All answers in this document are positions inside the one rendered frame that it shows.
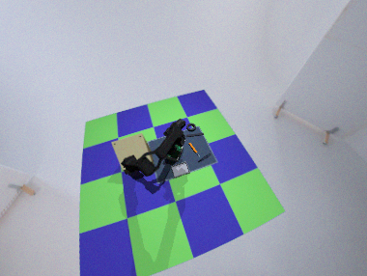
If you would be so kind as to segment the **dark blue-grey mat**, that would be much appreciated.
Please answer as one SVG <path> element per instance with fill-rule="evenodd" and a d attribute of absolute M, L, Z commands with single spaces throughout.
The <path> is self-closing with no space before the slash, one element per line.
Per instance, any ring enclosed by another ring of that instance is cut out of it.
<path fill-rule="evenodd" d="M 160 184 L 164 181 L 170 180 L 174 178 L 173 171 L 171 166 L 186 162 L 190 173 L 201 170 L 203 168 L 212 166 L 213 164 L 218 163 L 206 137 L 204 135 L 199 136 L 191 136 L 186 137 L 189 134 L 203 133 L 200 126 L 196 126 L 194 131 L 183 130 L 183 134 L 185 135 L 185 142 L 183 144 L 183 152 L 179 159 L 179 162 L 164 158 L 161 161 L 159 169 L 155 172 L 155 177 L 157 179 L 157 183 Z M 158 148 L 161 143 L 164 141 L 166 136 L 148 141 L 148 146 L 153 152 L 156 148 Z M 188 143 L 194 147 L 195 151 L 189 146 Z M 199 157 L 200 156 L 200 157 Z M 206 157 L 205 157 L 206 156 Z M 209 157 L 208 157 L 209 156 Z M 206 159 L 204 159 L 204 158 Z M 202 158 L 204 160 L 202 160 Z M 199 160 L 202 160 L 198 162 Z"/>

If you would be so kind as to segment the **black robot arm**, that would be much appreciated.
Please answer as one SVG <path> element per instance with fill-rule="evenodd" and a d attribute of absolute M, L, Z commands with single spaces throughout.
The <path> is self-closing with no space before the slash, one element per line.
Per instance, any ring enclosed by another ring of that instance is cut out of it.
<path fill-rule="evenodd" d="M 161 145 L 156 148 L 153 152 L 145 152 L 143 156 L 141 156 L 138 160 L 134 157 L 134 155 L 130 157 L 124 158 L 122 161 L 122 165 L 130 172 L 134 172 L 135 170 L 141 171 L 146 177 L 151 176 L 154 172 L 159 169 L 161 161 L 166 158 L 167 153 L 173 146 L 173 144 L 177 144 L 178 146 L 182 146 L 185 142 L 185 135 L 182 131 L 182 128 L 185 127 L 185 121 L 182 119 L 178 119 L 176 122 L 172 123 L 170 127 L 166 129 L 163 135 L 166 136 Z M 154 166 L 146 157 L 146 155 L 155 154 L 159 161 L 157 166 Z"/>

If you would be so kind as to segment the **green circuit board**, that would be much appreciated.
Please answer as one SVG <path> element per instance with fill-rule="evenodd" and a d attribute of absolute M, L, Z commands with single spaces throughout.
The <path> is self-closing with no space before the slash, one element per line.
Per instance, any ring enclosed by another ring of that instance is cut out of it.
<path fill-rule="evenodd" d="M 171 157 L 174 157 L 174 158 L 176 158 L 176 156 L 179 156 L 182 147 L 180 147 L 178 145 L 175 145 L 175 146 L 177 147 L 175 153 L 173 153 L 172 155 L 167 154 L 168 156 L 171 156 Z"/>

